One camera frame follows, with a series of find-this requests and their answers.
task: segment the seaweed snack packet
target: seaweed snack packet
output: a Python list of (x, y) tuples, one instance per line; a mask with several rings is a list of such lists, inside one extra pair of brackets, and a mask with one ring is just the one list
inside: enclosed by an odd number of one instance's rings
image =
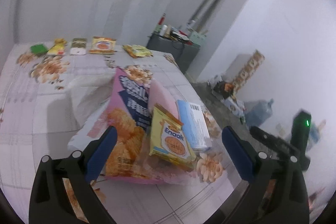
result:
[(71, 43), (70, 55), (86, 54), (86, 38), (74, 38)]
[(92, 37), (91, 54), (114, 54), (116, 40), (107, 37)]
[(135, 168), (142, 140), (151, 124), (147, 110), (148, 89), (141, 81), (131, 78), (124, 70), (116, 69), (107, 117), (108, 125), (116, 128), (118, 138), (106, 162), (105, 175), (150, 179), (140, 166)]
[(152, 56), (152, 52), (140, 45), (123, 45), (123, 49), (133, 58)]
[(156, 104), (153, 109), (149, 155), (158, 155), (184, 170), (192, 170), (196, 155), (181, 129), (182, 125), (161, 105)]
[(48, 55), (64, 55), (67, 41), (64, 38), (56, 38), (54, 45), (48, 50)]

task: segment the black device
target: black device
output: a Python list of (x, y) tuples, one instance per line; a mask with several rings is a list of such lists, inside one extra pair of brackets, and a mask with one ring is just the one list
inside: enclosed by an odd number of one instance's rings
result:
[(152, 34), (147, 49), (158, 52), (169, 52), (174, 57), (179, 69), (184, 74), (200, 50), (200, 45), (195, 43), (187, 44), (184, 41), (172, 40)]
[[(263, 143), (277, 152), (279, 157), (271, 159), (264, 152), (257, 153), (251, 144), (241, 140), (231, 127), (223, 129), (222, 142), (241, 178), (250, 184), (234, 211), (218, 224), (308, 223), (308, 196), (298, 161), (301, 152), (290, 144), (284, 146), (284, 141), (280, 144), (278, 139), (273, 139), (259, 128), (252, 127), (250, 131), (257, 139), (262, 136)], [(49, 156), (44, 156), (31, 193), (30, 222), (83, 223), (72, 210), (63, 185), (62, 179), (69, 178), (74, 194), (91, 224), (116, 223), (89, 184), (100, 174), (116, 140), (115, 128), (109, 127), (99, 140), (92, 141), (82, 153), (75, 151), (78, 156), (74, 156), (75, 152), (61, 160), (52, 160)], [(269, 202), (264, 205), (263, 216), (259, 218), (258, 210), (271, 180), (275, 181), (275, 187)]]
[(305, 111), (300, 111), (293, 120), (290, 143), (268, 134), (258, 127), (251, 127), (250, 133), (253, 138), (275, 151), (279, 159), (285, 159), (291, 155), (295, 156), (300, 163), (302, 171), (306, 171), (310, 164), (310, 158), (305, 155), (310, 124), (311, 115)]

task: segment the concrete floor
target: concrete floor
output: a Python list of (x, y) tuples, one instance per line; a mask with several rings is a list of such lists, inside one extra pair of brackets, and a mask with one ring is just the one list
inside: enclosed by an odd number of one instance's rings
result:
[(239, 138), (248, 141), (255, 151), (264, 151), (270, 155), (269, 149), (251, 137), (246, 125), (241, 124), (239, 118), (234, 116), (232, 112), (211, 93), (211, 88), (207, 86), (206, 83), (191, 83), (191, 85), (221, 129), (226, 126), (231, 126)]
[[(211, 88), (207, 86), (206, 83), (192, 83), (192, 86), (205, 104), (205, 106), (211, 112), (221, 129), (226, 126), (231, 126), (242, 140), (248, 141), (253, 146), (255, 151), (264, 151), (268, 155), (270, 155), (270, 150), (251, 137), (246, 125), (242, 125), (239, 118), (234, 116), (232, 112), (211, 93)], [(230, 179), (230, 181), (231, 183), (234, 183), (237, 180)], [(243, 196), (248, 185), (248, 182), (244, 180), (241, 180), (240, 183), (237, 185), (232, 184), (232, 186), (235, 188), (234, 191), (226, 199), (222, 206), (204, 224), (222, 223), (223, 220), (229, 216), (229, 214), (239, 203), (239, 200)]]

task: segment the bottle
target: bottle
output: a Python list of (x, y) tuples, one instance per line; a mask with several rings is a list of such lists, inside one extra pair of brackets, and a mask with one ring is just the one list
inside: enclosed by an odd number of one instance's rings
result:
[(245, 114), (246, 125), (248, 127), (261, 126), (269, 117), (272, 116), (273, 103), (273, 99), (269, 102), (260, 100), (248, 113)]
[(165, 20), (165, 18), (166, 18), (166, 14), (163, 14), (162, 17), (161, 17), (161, 19), (160, 19), (159, 22), (157, 23), (157, 25), (156, 25), (156, 27), (155, 27), (155, 29), (154, 29), (154, 32), (160, 32), (161, 27), (162, 27), (162, 23), (163, 23), (163, 21)]
[(186, 25), (182, 28), (182, 26), (179, 28), (179, 31), (182, 32), (182, 34), (189, 36), (190, 35), (190, 29), (194, 26), (195, 20), (189, 20)]
[(171, 26), (168, 25), (167, 30), (165, 31), (165, 33), (164, 33), (163, 36), (164, 36), (165, 38), (169, 38), (169, 37), (170, 37), (170, 32), (171, 32)]
[(311, 123), (306, 152), (308, 152), (315, 144), (320, 141), (322, 135), (321, 131), (325, 125), (325, 120), (323, 120), (318, 126), (316, 126), (316, 124), (313, 122)]
[(166, 33), (167, 28), (168, 28), (167, 25), (163, 25), (162, 29), (161, 29), (161, 31), (159, 33), (159, 36), (163, 37), (163, 35)]

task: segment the pink potato chip bag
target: pink potato chip bag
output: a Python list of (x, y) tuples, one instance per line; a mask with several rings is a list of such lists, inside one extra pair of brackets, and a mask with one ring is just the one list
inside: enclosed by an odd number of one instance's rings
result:
[(172, 94), (159, 81), (152, 79), (148, 99), (148, 109), (152, 111), (155, 104), (163, 106), (176, 119), (179, 119), (179, 111), (177, 110), (175, 99)]
[(151, 125), (147, 110), (148, 88), (132, 79), (132, 73), (117, 68), (106, 112), (108, 125), (116, 128), (118, 139), (106, 162), (105, 175), (144, 179), (150, 183), (151, 175), (136, 162), (146, 129)]

